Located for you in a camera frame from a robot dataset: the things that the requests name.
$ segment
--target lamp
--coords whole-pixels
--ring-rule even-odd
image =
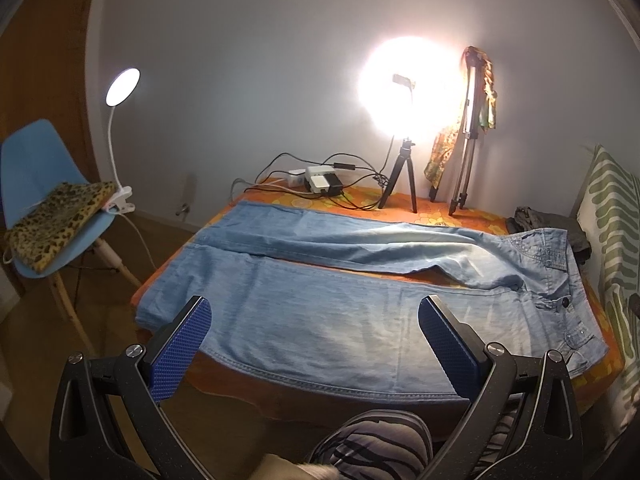
[[[140,70],[137,68],[127,68],[113,80],[113,83],[109,86],[109,91],[107,92],[106,97],[107,106],[111,108],[109,111],[109,122],[107,124],[107,143],[109,145],[109,155],[111,157],[111,169],[118,189],[107,201],[103,209],[105,211],[113,211],[115,209],[118,214],[131,213],[136,207],[132,203],[127,202],[127,198],[132,195],[131,186],[122,187],[122,184],[118,179],[116,163],[113,158],[113,146],[111,144],[111,123],[113,122],[113,112],[115,111],[116,106],[129,97],[138,84],[139,79]]]
[[[433,142],[455,120],[462,89],[459,63],[457,54],[416,37],[389,40],[367,61],[358,83],[360,101],[379,130],[403,138],[379,208],[385,206],[406,161],[412,209],[417,212],[411,147],[413,140]]]

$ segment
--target white power adapter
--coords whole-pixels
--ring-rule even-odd
[[[291,170],[287,175],[287,186],[303,187],[305,185],[305,170]]]

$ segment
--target screw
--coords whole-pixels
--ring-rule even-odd
[[[549,350],[546,355],[555,363],[562,361],[562,354],[558,350]]]
[[[67,361],[69,361],[73,365],[77,365],[80,361],[82,361],[82,352],[73,352],[69,356]]]
[[[502,355],[504,354],[504,346],[502,346],[500,343],[489,343],[486,346],[486,349],[489,351],[489,354],[498,356],[498,355]]]
[[[127,354],[127,357],[138,357],[140,354],[142,354],[142,346],[140,345],[128,346],[127,349],[125,350],[125,354]]]

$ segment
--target blue chair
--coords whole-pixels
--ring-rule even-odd
[[[11,228],[20,218],[34,210],[61,182],[88,183],[53,124],[40,119],[9,136],[2,143],[0,152],[0,190],[6,227]],[[96,213],[41,274],[16,257],[13,260],[15,269],[25,278],[48,278],[57,306],[65,317],[71,319],[91,353],[95,351],[69,300],[58,271],[92,244],[98,247],[98,254],[100,248],[102,252],[108,250],[113,253],[100,238],[113,219],[113,214],[104,211]],[[140,286],[140,282],[122,265],[122,261],[117,260],[119,258],[116,261],[112,258],[110,263],[134,285]]]

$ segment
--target wooden floor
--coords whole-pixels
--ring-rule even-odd
[[[164,262],[191,234],[133,216],[157,264]],[[116,218],[104,235],[127,267],[142,281],[152,272],[133,228]],[[100,267],[88,254],[86,266]],[[76,286],[75,269],[63,269],[69,294]],[[136,341],[129,298],[134,287],[107,270],[84,270],[79,289],[78,315],[103,356],[116,355]],[[67,356],[82,349],[70,322],[61,319],[46,281],[39,280],[0,324],[0,346],[14,384],[14,398],[4,423],[20,450],[47,477],[50,417]],[[203,394],[183,383],[162,404],[177,431],[198,459],[218,480],[244,479],[265,452],[300,462],[322,439],[327,428],[264,419],[240,400]],[[116,405],[136,459],[151,468],[149,458],[122,409]]]

